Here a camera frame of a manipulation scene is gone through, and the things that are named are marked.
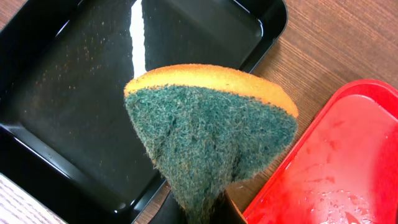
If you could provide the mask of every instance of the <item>red tray rim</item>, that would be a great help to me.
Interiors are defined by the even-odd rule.
[[[274,184],[274,182],[277,180],[277,178],[282,174],[282,172],[286,169],[286,167],[289,165],[291,160],[295,157],[295,155],[298,153],[300,148],[303,146],[304,142],[308,139],[308,137],[312,134],[313,130],[319,125],[320,121],[323,119],[323,117],[329,112],[330,108],[341,98],[345,97],[343,93],[356,86],[360,85],[377,85],[379,87],[384,88],[387,90],[394,98],[398,100],[398,90],[396,90],[393,86],[390,84],[387,84],[385,82],[382,82],[380,80],[373,80],[373,79],[363,79],[363,80],[356,80],[350,83],[347,83],[343,85],[341,88],[339,88],[333,95],[332,97],[327,101],[326,105],[315,115],[313,121],[311,122],[310,126],[305,130],[303,135],[298,139],[296,144],[293,146],[293,148],[290,150],[290,152],[287,154],[285,159],[280,163],[279,167],[275,170],[273,175],[269,178],[269,180],[266,182],[266,184],[262,187],[260,192],[256,195],[256,197],[253,199],[253,201],[249,204],[249,206],[245,209],[243,212],[243,216],[245,218],[248,217],[248,215],[251,214],[251,212],[256,208],[258,202],[260,201],[261,198],[265,195],[265,193],[270,189],[270,187]]]

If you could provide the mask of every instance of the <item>wooden table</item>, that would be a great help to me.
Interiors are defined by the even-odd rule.
[[[254,74],[280,84],[300,116],[296,140],[342,85],[375,78],[398,88],[398,1],[286,0],[289,24]],[[0,29],[24,0],[0,0]],[[243,211],[286,156],[228,193]],[[139,223],[154,215],[168,188],[150,203]]]

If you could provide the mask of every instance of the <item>red plastic container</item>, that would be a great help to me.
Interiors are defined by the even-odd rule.
[[[398,91],[340,88],[243,215],[255,223],[396,223]]]

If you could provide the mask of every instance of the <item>black tray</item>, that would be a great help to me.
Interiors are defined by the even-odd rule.
[[[164,180],[124,85],[177,63],[251,72],[286,23],[283,0],[28,0],[0,33],[0,172],[67,222],[132,222]]]

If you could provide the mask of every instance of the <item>sponge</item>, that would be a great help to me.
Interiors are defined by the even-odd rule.
[[[174,65],[125,88],[134,129],[189,223],[208,223],[218,195],[288,146],[298,112],[281,87],[214,65]]]

